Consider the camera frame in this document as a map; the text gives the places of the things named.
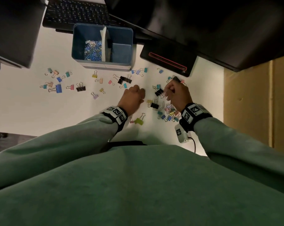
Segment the black keyboard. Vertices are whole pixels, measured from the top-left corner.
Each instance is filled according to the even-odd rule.
[[[62,31],[73,31],[76,23],[124,26],[109,15],[105,4],[79,0],[49,0],[43,26]]]

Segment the black monitor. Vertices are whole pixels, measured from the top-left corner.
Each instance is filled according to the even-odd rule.
[[[30,67],[44,10],[41,0],[0,0],[0,63]]]
[[[284,0],[105,0],[133,29],[240,71],[284,56]]]

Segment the dark floor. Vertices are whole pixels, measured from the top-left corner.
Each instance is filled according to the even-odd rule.
[[[17,134],[8,134],[7,138],[0,139],[0,152],[7,148],[13,147],[17,144],[24,143],[28,140],[31,140],[35,137],[25,136],[25,135],[17,135]]]

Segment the blue bin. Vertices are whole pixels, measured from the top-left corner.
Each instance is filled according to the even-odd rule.
[[[106,26],[113,42],[110,62],[84,60],[85,42],[87,40],[101,41],[100,31],[104,27],[104,25],[76,24],[73,32],[72,58],[85,68],[130,70],[133,59],[133,30],[131,28]]]

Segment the wristband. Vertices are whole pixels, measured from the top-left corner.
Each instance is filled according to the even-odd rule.
[[[197,121],[212,117],[211,113],[209,113],[204,106],[196,103],[187,104],[181,114],[180,125],[187,133],[194,131],[194,125]]]
[[[106,117],[109,117],[112,122],[116,122],[118,124],[117,132],[120,132],[123,129],[128,117],[127,112],[117,106],[109,106],[106,109],[102,110],[102,112],[100,113],[102,113]]]

